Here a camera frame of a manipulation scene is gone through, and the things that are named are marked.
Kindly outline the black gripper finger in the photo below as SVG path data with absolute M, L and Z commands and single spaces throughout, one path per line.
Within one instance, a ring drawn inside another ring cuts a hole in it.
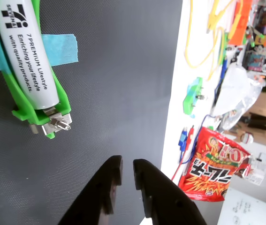
M 206 224 L 196 204 L 159 168 L 146 159 L 135 159 L 133 169 L 145 217 L 154 225 Z
M 114 213 L 116 190 L 122 185 L 122 156 L 107 159 L 96 171 L 67 212 L 60 225 L 107 225 Z

